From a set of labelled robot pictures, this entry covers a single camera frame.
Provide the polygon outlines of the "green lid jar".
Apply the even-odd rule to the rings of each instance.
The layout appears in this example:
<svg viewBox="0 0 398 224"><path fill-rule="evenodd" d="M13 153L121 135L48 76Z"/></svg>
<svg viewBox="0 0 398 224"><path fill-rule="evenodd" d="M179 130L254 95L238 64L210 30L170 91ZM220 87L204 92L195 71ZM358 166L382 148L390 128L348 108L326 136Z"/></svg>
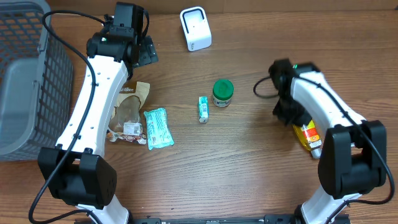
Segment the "green lid jar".
<svg viewBox="0 0 398 224"><path fill-rule="evenodd" d="M215 82L212 90L213 103L220 108L229 106L234 94L234 86L230 80L220 79Z"/></svg>

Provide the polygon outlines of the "yellow oil bottle silver cap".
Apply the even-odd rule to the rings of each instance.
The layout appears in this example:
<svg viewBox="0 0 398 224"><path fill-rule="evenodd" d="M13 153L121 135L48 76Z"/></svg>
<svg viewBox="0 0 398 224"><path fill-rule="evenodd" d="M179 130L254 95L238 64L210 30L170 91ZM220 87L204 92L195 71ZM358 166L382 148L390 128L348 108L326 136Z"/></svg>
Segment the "yellow oil bottle silver cap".
<svg viewBox="0 0 398 224"><path fill-rule="evenodd" d="M298 140L314 159L319 159L322 153L322 139L316 129L315 123L311 120L307 125L292 125Z"/></svg>

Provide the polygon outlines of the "teal snack packet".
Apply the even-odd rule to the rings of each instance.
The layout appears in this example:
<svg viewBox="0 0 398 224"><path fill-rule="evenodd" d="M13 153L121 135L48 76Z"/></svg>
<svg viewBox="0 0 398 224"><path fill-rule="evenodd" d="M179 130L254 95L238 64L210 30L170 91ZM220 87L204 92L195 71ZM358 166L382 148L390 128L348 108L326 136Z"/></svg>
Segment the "teal snack packet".
<svg viewBox="0 0 398 224"><path fill-rule="evenodd" d="M149 150L173 146L174 140L168 126L166 109L158 108L152 111L145 111L144 116L146 118Z"/></svg>

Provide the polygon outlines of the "brown white snack packet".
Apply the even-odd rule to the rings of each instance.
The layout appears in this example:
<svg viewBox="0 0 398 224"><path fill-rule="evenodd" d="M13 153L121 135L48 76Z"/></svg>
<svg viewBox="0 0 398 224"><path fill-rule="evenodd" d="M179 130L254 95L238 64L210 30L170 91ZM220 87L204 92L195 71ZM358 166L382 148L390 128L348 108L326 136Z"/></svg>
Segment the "brown white snack packet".
<svg viewBox="0 0 398 224"><path fill-rule="evenodd" d="M147 144L147 136L141 121L140 109L150 91L150 84L134 82L121 88L106 132L110 142L123 140Z"/></svg>

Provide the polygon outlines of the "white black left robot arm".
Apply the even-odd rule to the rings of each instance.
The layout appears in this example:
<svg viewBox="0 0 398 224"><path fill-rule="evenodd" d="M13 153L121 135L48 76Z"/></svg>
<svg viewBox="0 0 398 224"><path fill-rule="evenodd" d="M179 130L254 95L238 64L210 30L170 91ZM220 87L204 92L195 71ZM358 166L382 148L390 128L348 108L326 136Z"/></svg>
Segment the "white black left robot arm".
<svg viewBox="0 0 398 224"><path fill-rule="evenodd" d="M104 159L104 142L121 88L135 68L159 58L143 7L118 2L114 15L105 15L101 23L81 56L86 73L72 116L54 147L41 148L37 162L43 189L73 206L74 213L86 214L93 223L132 223L131 212L115 194L117 173Z"/></svg>

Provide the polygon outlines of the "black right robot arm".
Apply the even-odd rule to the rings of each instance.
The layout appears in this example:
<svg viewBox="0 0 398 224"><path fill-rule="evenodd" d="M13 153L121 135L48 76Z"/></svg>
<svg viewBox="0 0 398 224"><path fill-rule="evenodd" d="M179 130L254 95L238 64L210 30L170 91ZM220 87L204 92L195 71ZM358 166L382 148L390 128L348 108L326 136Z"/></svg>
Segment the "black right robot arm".
<svg viewBox="0 0 398 224"><path fill-rule="evenodd" d="M268 74L279 99L273 115L297 126L314 121L324 138L317 191L293 214L266 215L265 223L349 223L341 215L345 207L390 202L396 187L387 165L385 126L352 110L312 62L275 60Z"/></svg>

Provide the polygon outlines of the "small teal box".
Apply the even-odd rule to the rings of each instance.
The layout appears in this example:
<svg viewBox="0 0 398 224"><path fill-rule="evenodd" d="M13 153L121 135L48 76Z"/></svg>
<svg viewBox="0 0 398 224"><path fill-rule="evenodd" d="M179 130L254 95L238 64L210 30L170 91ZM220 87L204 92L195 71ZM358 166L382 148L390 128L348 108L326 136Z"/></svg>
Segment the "small teal box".
<svg viewBox="0 0 398 224"><path fill-rule="evenodd" d="M198 120L200 123L207 123L209 119L208 97L198 98Z"/></svg>

